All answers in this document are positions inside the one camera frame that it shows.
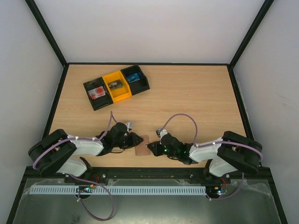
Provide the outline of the red card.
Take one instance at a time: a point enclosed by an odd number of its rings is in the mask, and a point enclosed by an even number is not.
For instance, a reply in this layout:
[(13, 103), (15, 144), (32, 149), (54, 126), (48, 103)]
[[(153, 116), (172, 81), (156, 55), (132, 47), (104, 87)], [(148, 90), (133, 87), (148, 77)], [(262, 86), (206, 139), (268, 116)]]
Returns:
[(105, 96), (106, 95), (106, 91), (105, 91), (105, 89), (104, 89), (103, 86), (99, 86), (99, 87), (96, 87), (96, 88), (94, 88), (92, 90), (89, 90), (88, 91), (88, 95), (89, 95), (89, 97), (92, 100), (96, 100), (96, 99), (98, 99), (100, 97)]

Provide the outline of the black VIP card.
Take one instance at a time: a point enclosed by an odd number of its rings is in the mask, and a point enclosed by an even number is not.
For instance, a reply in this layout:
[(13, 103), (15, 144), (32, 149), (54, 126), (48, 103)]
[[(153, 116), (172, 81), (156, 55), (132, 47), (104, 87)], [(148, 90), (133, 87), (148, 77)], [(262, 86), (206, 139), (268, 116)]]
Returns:
[(117, 79), (115, 81), (112, 81), (108, 83), (108, 87), (110, 90), (115, 90), (123, 87), (123, 84), (120, 79)]

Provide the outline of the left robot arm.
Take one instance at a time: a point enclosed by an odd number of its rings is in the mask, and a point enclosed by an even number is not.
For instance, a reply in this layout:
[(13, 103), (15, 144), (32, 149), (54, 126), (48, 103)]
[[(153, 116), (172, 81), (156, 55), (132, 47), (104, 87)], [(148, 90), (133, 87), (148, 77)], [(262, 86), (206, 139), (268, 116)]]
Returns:
[(143, 142), (141, 136), (131, 132), (130, 125), (117, 122), (92, 138), (67, 135), (63, 129), (57, 129), (29, 149), (33, 169), (41, 176), (67, 173), (79, 177), (89, 166), (81, 155), (104, 156), (114, 148), (126, 150)]

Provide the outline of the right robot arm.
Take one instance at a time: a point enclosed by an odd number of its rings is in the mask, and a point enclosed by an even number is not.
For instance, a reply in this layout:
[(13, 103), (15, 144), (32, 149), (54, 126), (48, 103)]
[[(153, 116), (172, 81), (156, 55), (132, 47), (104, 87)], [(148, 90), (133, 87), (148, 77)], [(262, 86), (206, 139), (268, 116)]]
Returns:
[(225, 131), (222, 137), (210, 142), (187, 144), (164, 129), (160, 140), (149, 143), (147, 147), (154, 156), (166, 155), (185, 165), (206, 161), (208, 168), (204, 171), (204, 178), (210, 183), (235, 171), (254, 175), (263, 160), (260, 143), (232, 131)]

